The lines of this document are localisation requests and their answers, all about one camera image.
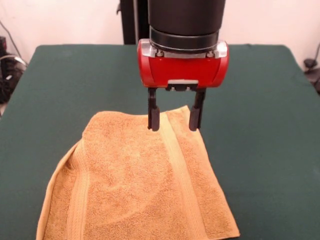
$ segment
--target towel fold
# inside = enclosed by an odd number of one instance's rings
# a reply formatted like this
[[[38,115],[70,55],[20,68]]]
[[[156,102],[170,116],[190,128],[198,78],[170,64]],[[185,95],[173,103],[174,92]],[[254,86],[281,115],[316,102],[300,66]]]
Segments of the towel fold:
[[[238,237],[188,107],[148,117],[99,112],[48,184],[37,240],[218,240]]]

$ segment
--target orange towel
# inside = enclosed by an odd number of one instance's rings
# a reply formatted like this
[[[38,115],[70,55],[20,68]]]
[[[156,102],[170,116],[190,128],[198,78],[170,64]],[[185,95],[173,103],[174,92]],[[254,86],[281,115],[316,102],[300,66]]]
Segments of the orange towel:
[[[187,107],[99,112],[48,184],[37,240],[218,240],[239,230]]]

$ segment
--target table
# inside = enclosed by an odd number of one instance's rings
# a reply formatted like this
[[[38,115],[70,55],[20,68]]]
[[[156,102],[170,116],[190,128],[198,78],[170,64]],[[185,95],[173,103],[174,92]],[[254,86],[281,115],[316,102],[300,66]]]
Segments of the table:
[[[136,46],[40,46],[0,121],[0,239],[33,240],[48,181],[98,111],[147,114]],[[157,93],[161,111],[192,92]],[[320,99],[281,45],[231,45],[201,134],[241,240],[320,239]]]

